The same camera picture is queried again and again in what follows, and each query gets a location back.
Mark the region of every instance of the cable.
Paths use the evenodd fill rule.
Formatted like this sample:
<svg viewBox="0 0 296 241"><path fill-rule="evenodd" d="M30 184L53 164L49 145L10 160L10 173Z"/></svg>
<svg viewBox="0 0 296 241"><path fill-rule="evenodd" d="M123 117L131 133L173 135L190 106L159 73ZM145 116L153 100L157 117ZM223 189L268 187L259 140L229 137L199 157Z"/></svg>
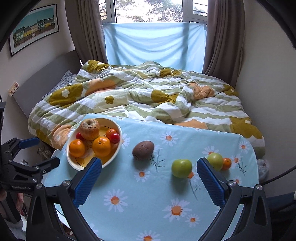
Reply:
<svg viewBox="0 0 296 241"><path fill-rule="evenodd" d="M276 177L274 177L274 178L272 178L270 180L267 180L267 181L261 183L261 185L263 186L263 185L269 184L269 183L271 183L271 182L273 182L275 180L278 180L279 178L287 175L288 173L294 171L295 169L296 169L296 166L293 166L292 168L290 168L289 170L285 171L284 173L282 173L282 174L280 174L280 175L278 175L278 176L276 176Z"/></svg>

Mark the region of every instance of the light blue curtain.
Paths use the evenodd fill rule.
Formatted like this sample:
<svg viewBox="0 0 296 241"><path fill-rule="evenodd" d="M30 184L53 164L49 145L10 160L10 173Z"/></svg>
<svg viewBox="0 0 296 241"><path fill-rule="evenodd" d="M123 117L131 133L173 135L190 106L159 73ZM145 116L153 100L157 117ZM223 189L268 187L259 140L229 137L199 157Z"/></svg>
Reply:
<svg viewBox="0 0 296 241"><path fill-rule="evenodd" d="M200 23L104 24L109 64L138 65L148 60L164 67L202 72L206 26Z"/></svg>

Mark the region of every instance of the green striped blanket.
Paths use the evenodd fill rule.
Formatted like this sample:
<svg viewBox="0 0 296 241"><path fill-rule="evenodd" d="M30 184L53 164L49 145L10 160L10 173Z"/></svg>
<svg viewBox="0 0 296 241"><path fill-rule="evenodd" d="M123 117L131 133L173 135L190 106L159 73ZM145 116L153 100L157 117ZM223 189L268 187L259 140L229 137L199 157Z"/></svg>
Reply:
<svg viewBox="0 0 296 241"><path fill-rule="evenodd" d="M60 149L88 113L238 133L257 158L265 152L264 138L235 89L220 79L152 61L114 66L89 60L70 85L34 107L29 132Z"/></svg>

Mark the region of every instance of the green apple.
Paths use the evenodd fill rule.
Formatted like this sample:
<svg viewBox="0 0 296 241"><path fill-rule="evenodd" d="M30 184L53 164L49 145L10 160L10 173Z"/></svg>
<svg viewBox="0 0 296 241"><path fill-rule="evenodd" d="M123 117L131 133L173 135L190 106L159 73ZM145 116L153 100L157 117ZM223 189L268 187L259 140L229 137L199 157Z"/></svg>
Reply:
<svg viewBox="0 0 296 241"><path fill-rule="evenodd" d="M172 164L172 174L178 178L186 178L192 170L192 163L187 159L174 160Z"/></svg>
<svg viewBox="0 0 296 241"><path fill-rule="evenodd" d="M220 171L223 167L223 157L219 153L211 153L208 155L207 160L216 171Z"/></svg>

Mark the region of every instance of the framed picture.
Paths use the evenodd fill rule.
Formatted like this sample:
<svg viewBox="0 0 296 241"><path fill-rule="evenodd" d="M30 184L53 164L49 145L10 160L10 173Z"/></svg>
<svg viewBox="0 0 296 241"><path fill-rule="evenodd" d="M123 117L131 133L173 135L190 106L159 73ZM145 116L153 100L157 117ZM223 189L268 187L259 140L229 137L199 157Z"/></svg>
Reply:
<svg viewBox="0 0 296 241"><path fill-rule="evenodd" d="M9 37L11 56L33 42L59 31L57 5L48 5L30 11Z"/></svg>

